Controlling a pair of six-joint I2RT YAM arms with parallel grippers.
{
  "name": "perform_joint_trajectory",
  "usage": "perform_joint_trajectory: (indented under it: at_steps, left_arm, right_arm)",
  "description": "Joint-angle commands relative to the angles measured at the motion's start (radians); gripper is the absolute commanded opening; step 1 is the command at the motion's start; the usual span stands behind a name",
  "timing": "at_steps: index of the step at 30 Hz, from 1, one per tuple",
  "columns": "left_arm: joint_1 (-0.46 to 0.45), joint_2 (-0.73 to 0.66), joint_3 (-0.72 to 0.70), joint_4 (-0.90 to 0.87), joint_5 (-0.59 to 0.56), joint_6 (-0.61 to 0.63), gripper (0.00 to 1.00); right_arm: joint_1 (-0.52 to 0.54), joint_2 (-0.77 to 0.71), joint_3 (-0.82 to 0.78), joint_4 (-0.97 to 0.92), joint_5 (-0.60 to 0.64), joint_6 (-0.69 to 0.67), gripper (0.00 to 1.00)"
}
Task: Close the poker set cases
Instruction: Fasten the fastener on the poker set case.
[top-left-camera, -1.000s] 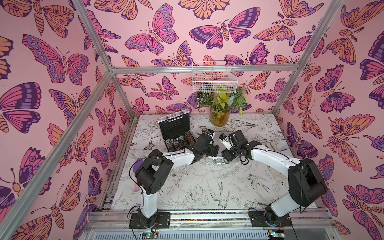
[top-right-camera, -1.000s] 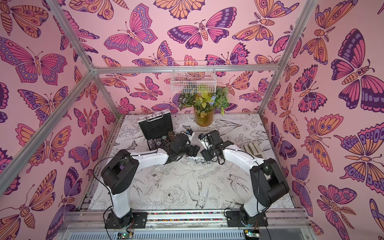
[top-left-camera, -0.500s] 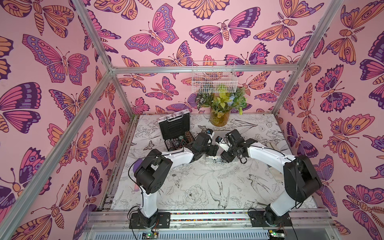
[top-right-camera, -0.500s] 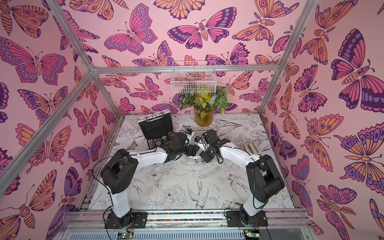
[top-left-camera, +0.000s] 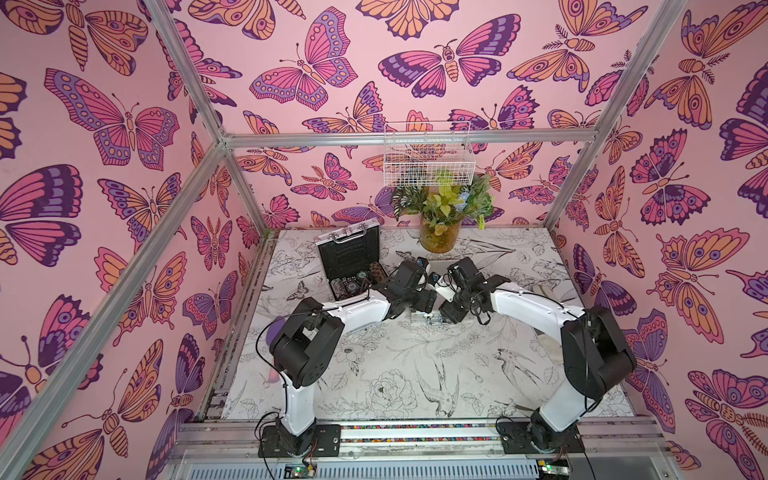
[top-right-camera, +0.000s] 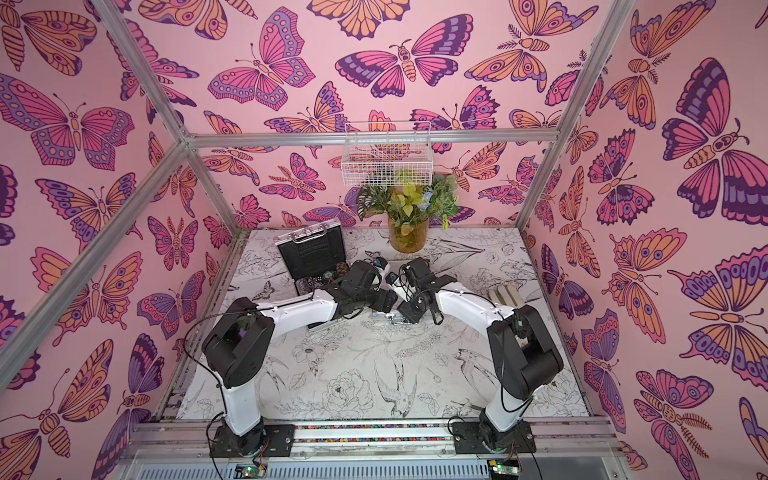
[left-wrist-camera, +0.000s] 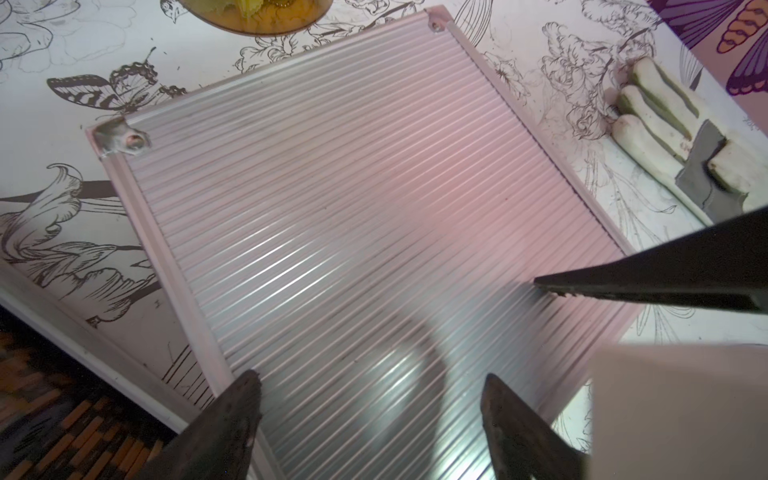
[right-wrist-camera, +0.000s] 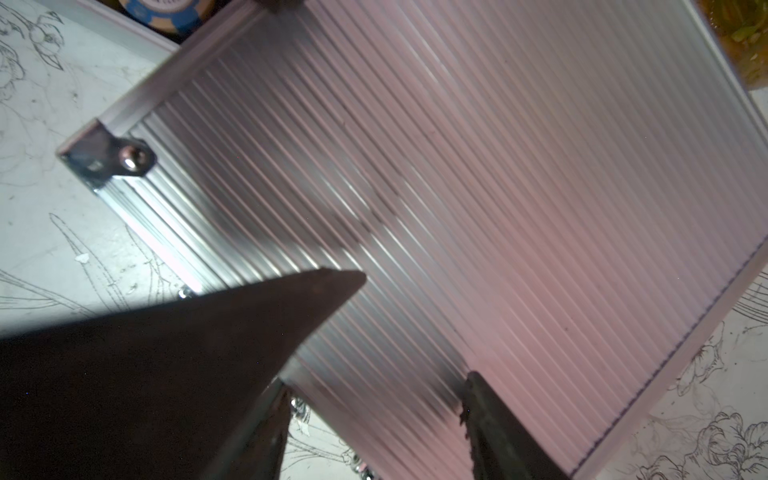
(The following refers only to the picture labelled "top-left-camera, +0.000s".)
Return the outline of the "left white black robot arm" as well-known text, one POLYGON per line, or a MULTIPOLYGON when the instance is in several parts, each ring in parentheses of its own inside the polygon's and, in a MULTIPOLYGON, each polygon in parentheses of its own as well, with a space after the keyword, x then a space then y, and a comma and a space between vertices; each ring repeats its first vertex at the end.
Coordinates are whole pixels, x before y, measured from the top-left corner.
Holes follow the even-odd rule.
POLYGON ((343 334, 392 320, 406 310, 429 313, 437 293, 428 287, 429 261, 404 260, 386 280, 342 302, 321 303, 312 297, 276 320, 271 335, 272 365, 286 382, 286 403, 279 426, 293 437, 316 423, 314 384, 324 375, 343 334))

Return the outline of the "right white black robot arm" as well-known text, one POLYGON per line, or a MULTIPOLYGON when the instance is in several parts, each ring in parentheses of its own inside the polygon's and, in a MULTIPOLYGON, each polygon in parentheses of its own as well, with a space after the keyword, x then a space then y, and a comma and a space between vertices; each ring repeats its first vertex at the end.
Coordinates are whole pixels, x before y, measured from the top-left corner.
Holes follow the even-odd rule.
POLYGON ((554 440, 574 426, 604 395, 637 367, 637 359, 613 313, 605 307, 565 305, 526 290, 510 279, 486 277, 465 257, 429 284, 444 298, 442 318, 459 323, 469 314, 512 317, 552 338, 561 347, 566 379, 530 417, 530 436, 554 440))

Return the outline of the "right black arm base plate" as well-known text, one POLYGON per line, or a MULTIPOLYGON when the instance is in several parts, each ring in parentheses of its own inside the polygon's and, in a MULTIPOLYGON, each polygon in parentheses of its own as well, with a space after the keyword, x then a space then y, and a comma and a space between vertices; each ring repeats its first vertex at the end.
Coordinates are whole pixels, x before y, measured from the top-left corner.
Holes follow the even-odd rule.
POLYGON ((502 419, 495 424, 505 454, 556 455, 583 453, 584 445, 575 425, 562 432, 544 423, 502 419))

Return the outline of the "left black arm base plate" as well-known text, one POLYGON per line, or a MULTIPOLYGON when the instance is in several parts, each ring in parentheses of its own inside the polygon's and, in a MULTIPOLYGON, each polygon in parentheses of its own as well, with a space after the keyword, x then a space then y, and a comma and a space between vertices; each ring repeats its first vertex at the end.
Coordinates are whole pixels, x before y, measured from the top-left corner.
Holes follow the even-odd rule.
POLYGON ((304 433, 291 434, 280 422, 257 434, 260 458, 337 457, 341 447, 339 424, 313 424, 304 433))

